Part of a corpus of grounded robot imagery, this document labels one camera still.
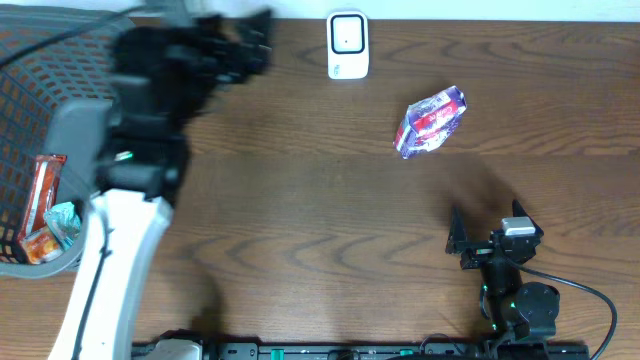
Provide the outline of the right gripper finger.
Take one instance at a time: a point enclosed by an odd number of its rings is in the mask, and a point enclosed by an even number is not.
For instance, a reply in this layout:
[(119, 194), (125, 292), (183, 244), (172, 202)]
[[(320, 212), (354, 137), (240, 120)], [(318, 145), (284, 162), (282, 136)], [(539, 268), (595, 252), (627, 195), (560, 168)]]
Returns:
[(514, 199), (512, 201), (511, 206), (513, 217), (528, 217), (528, 213), (525, 211), (524, 207), (517, 199)]
[(462, 215), (458, 208), (454, 206), (451, 211), (451, 224), (445, 252), (447, 254), (461, 254), (467, 249), (468, 243), (468, 236)]

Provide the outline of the purple red snack bag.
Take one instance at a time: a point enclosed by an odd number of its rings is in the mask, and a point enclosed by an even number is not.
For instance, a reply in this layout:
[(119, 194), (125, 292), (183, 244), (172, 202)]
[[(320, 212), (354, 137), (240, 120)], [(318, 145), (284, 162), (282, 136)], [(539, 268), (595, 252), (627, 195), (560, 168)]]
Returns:
[(408, 106), (393, 145), (403, 159), (432, 152), (458, 127), (467, 109), (466, 98), (456, 86)]

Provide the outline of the orange red snack bar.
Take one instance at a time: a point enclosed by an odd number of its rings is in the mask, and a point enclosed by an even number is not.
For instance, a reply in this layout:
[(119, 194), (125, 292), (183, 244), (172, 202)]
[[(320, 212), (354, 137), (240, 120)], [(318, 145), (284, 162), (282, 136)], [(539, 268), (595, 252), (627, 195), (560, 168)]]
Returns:
[(44, 227), (44, 214), (55, 204), (60, 175), (66, 160), (66, 155), (36, 156), (34, 177), (18, 241)]

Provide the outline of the teal packet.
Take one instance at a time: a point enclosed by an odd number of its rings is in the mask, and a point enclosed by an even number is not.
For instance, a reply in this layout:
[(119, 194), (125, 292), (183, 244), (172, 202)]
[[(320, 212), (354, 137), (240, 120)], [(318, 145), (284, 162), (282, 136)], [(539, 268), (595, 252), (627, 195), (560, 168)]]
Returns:
[(81, 231), (81, 219), (72, 202), (54, 205), (44, 220), (63, 250), (69, 250)]

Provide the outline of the small orange tissue pack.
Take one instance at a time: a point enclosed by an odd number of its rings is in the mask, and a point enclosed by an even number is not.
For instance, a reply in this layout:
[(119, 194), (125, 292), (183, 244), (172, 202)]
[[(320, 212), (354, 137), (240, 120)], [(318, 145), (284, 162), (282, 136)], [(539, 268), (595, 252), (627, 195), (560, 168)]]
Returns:
[(48, 227), (43, 227), (20, 241), (29, 264), (38, 265), (56, 259), (63, 249)]

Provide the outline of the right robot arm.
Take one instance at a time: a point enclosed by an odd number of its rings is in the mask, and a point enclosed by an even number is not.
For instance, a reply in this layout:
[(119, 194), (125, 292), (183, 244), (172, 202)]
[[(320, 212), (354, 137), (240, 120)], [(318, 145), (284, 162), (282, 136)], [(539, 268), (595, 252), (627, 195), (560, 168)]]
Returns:
[(460, 257), (463, 270), (478, 269), (484, 317), (509, 342), (544, 340), (556, 334), (559, 291), (540, 282), (523, 282), (521, 267), (536, 255), (543, 230), (518, 201), (485, 241), (469, 237), (461, 212), (452, 210), (445, 252)]

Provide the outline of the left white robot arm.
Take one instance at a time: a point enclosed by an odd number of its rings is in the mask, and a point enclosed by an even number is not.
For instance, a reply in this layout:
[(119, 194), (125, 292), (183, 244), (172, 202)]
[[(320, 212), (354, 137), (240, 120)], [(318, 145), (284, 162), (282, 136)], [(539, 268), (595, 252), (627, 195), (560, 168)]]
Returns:
[(85, 245), (54, 359), (130, 357), (146, 277), (190, 160), (185, 126), (215, 90), (268, 66), (270, 9), (240, 19), (236, 40), (219, 15), (167, 20), (114, 43), (115, 112), (94, 161)]

